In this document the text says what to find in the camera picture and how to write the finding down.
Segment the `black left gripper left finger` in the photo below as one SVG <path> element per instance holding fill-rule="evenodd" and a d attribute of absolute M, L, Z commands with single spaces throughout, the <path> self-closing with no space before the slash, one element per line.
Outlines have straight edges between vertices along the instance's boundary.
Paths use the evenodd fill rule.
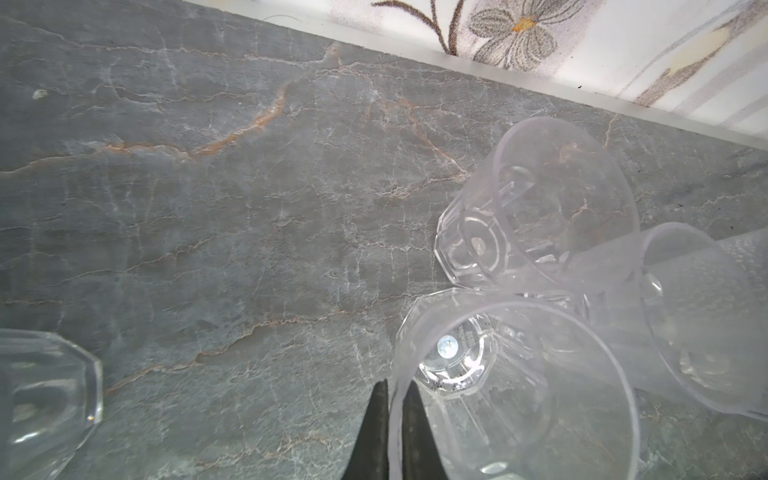
<path fill-rule="evenodd" d="M 377 382 L 361 423 L 342 480 L 387 480 L 389 478 L 388 382 Z"/>

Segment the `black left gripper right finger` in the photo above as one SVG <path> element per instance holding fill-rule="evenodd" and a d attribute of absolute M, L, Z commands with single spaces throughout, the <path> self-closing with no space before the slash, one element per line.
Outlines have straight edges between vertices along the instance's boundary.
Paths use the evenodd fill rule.
<path fill-rule="evenodd" d="M 412 381 L 403 401 L 402 475 L 405 480 L 447 480 L 418 385 Z"/>

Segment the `clear faceted cup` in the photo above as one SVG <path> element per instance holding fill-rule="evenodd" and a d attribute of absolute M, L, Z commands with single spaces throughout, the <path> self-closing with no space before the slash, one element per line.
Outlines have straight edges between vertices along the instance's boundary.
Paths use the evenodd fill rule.
<path fill-rule="evenodd" d="M 607 344 L 558 305 L 450 288 L 396 336 L 388 456 L 402 479 L 403 401 L 419 388 L 448 479 L 632 479 L 636 401 Z"/>
<path fill-rule="evenodd" d="M 1 331 L 1 477 L 55 479 L 103 418 L 103 366 L 55 333 Z"/>
<path fill-rule="evenodd" d="M 515 124 L 438 221 L 435 256 L 456 286 L 600 293 L 639 264 L 628 181 L 584 129 L 548 117 Z"/>
<path fill-rule="evenodd" d="M 767 315 L 746 272 L 683 223 L 642 233 L 627 281 L 581 310 L 631 386 L 674 401 L 767 418 Z"/>

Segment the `clear faceted cup back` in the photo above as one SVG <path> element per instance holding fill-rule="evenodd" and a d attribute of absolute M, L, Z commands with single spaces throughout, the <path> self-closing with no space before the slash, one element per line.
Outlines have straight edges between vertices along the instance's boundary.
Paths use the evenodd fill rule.
<path fill-rule="evenodd" d="M 435 256 L 456 286 L 600 293 L 639 264 L 628 181 L 584 129 L 548 117 L 515 124 L 438 221 Z"/>

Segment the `clear dotted cup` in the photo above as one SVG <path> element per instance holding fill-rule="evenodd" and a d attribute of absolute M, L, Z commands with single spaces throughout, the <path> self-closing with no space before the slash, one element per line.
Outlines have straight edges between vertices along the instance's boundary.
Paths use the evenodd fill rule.
<path fill-rule="evenodd" d="M 723 239 L 718 244 L 746 272 L 755 299 L 767 315 L 767 229 Z"/>

